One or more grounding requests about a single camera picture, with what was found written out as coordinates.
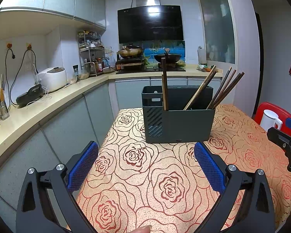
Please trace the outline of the person's thumb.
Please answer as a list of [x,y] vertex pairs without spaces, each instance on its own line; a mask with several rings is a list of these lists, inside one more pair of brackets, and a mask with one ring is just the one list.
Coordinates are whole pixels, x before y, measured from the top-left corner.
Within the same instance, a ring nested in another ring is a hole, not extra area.
[[130,233],[150,233],[152,230],[152,225],[142,226],[140,228],[137,228]]

